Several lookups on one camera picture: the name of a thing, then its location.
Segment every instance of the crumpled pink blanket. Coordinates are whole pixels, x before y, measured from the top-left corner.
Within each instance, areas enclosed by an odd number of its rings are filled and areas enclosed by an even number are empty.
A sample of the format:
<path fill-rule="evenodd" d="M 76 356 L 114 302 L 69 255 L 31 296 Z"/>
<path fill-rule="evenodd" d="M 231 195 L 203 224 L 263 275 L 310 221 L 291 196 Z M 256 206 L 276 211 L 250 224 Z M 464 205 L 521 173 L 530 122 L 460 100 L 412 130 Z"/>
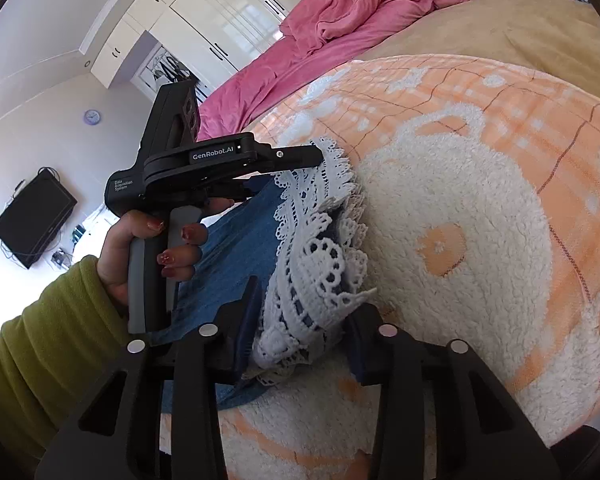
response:
<path fill-rule="evenodd" d="M 240 132 L 282 99 L 429 14 L 468 0 L 301 0 L 284 38 L 200 107 L 198 140 Z"/>

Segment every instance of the person's arm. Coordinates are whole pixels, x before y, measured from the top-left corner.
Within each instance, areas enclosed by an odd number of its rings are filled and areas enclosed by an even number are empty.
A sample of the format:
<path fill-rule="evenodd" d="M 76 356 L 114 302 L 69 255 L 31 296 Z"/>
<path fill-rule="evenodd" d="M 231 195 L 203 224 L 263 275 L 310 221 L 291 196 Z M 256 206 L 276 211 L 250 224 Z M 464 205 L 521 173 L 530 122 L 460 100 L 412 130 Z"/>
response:
<path fill-rule="evenodd" d="M 232 201 L 214 199 L 208 214 Z M 129 341 L 126 332 L 129 244 L 164 229 L 130 212 L 107 234 L 99 260 L 88 256 L 49 285 L 40 299 L 0 330 L 0 443 L 31 473 L 85 390 Z M 201 224 L 186 226 L 186 245 L 158 257 L 165 277 L 192 277 L 206 241 Z"/>

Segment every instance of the silver screw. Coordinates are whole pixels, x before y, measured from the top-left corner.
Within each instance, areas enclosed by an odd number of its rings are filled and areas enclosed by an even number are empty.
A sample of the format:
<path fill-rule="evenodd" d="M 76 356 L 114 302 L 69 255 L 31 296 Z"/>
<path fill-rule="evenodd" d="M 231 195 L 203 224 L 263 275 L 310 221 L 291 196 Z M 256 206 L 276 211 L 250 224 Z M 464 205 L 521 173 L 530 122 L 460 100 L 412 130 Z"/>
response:
<path fill-rule="evenodd" d="M 139 354 L 144 348 L 146 344 L 141 339 L 134 339 L 131 343 L 126 346 L 126 349 L 130 354 Z"/>
<path fill-rule="evenodd" d="M 451 342 L 451 349 L 456 354 L 466 354 L 469 351 L 469 345 L 461 339 Z"/>
<path fill-rule="evenodd" d="M 384 337 L 395 337 L 398 335 L 398 329 L 389 324 L 381 325 L 380 328 L 378 328 L 378 332 Z"/>
<path fill-rule="evenodd" d="M 198 332 L 200 333 L 200 335 L 202 337 L 211 337 L 218 333 L 218 327 L 215 326 L 213 323 L 207 323 L 207 324 L 201 326 L 198 329 Z"/>

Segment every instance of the wall-mounted tv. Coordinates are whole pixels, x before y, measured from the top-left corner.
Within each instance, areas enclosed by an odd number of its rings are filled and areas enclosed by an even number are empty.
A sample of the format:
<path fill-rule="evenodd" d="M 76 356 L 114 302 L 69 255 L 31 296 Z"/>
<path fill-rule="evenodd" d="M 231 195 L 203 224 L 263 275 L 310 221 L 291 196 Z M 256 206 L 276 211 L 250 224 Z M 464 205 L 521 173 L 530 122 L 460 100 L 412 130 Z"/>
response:
<path fill-rule="evenodd" d="M 47 168 L 0 215 L 0 240 L 27 269 L 56 238 L 77 200 Z"/>

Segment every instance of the gray handle grip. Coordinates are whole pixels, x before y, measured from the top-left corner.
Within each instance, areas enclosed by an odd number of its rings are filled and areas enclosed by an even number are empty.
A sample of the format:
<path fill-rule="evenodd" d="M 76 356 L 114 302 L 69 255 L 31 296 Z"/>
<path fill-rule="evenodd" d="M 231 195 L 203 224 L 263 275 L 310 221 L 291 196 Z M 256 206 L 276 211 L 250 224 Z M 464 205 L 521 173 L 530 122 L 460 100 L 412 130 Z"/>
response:
<path fill-rule="evenodd" d="M 156 214 L 159 218 L 166 215 Z M 178 283 L 162 277 L 158 254 L 167 248 L 184 245 L 182 228 L 196 224 L 202 211 L 194 206 L 173 209 L 166 229 L 157 237 L 135 238 L 129 247 L 129 324 L 130 334 L 143 334 L 167 328 L 178 293 Z"/>

